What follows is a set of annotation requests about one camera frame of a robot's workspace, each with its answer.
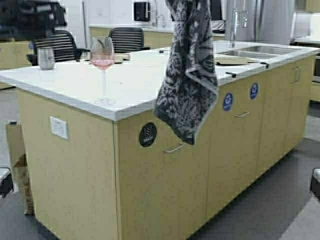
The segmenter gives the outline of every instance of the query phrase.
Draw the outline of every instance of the pink wine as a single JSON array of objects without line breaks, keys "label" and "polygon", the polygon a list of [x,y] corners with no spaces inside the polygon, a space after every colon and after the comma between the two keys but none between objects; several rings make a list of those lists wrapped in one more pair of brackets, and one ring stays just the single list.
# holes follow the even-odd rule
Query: pink wine
[{"label": "pink wine", "polygon": [[91,59],[91,63],[98,69],[105,71],[115,63],[112,59]]}]

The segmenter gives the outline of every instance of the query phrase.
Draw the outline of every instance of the refrigerator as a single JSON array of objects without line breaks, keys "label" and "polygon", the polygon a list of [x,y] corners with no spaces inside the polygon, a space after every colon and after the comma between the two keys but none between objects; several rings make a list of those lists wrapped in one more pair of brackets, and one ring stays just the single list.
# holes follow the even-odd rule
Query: refrigerator
[{"label": "refrigerator", "polygon": [[311,34],[306,0],[227,0],[225,39],[231,38],[233,9],[248,11],[247,26],[237,27],[236,41],[289,45]]}]

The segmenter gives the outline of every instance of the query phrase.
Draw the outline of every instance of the stainless steel sink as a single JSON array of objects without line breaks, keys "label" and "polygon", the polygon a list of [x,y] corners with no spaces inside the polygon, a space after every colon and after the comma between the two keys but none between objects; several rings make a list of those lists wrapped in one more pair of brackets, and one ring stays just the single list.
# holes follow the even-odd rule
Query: stainless steel sink
[{"label": "stainless steel sink", "polygon": [[271,47],[271,46],[252,46],[240,51],[264,53],[264,54],[274,54],[274,55],[285,55],[298,51],[299,49],[292,48],[282,48],[282,47]]},{"label": "stainless steel sink", "polygon": [[229,56],[244,57],[244,58],[251,58],[251,59],[271,59],[271,58],[275,58],[278,56],[276,54],[243,51],[243,50],[228,51],[228,52],[223,52],[220,54],[229,55]]}]

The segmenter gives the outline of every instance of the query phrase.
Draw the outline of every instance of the blue sticker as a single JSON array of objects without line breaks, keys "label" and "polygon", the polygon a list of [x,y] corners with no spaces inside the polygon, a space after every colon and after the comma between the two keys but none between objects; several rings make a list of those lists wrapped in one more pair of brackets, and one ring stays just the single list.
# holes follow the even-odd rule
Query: blue sticker
[{"label": "blue sticker", "polygon": [[258,83],[255,83],[252,85],[251,90],[250,90],[250,98],[251,100],[254,100],[257,98],[259,93],[259,85]]},{"label": "blue sticker", "polygon": [[234,96],[232,95],[232,93],[227,93],[224,97],[223,100],[223,110],[225,112],[230,111],[232,105],[234,104]]}]

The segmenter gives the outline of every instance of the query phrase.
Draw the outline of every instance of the faucet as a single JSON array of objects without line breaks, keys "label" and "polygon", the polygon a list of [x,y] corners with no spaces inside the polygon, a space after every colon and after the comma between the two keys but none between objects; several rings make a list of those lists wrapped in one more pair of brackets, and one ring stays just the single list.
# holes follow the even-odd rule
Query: faucet
[{"label": "faucet", "polygon": [[166,22],[165,22],[165,16],[163,15],[163,14],[158,14],[158,3],[157,3],[157,0],[153,0],[154,1],[154,3],[155,3],[155,22],[153,22],[152,23],[152,26],[154,26],[154,27],[158,27],[158,24],[159,24],[159,18],[161,18],[162,17],[162,19],[163,19],[163,22],[162,22],[162,27],[164,28],[164,27],[166,27]]},{"label": "faucet", "polygon": [[162,27],[165,28],[166,27],[166,22],[165,22],[165,15],[160,14],[158,16],[155,16],[157,19],[160,19],[162,17]]},{"label": "faucet", "polygon": [[231,49],[234,49],[236,47],[237,27],[246,28],[247,23],[248,23],[248,11],[234,8],[232,10],[232,22],[231,22],[231,39],[230,39]]}]

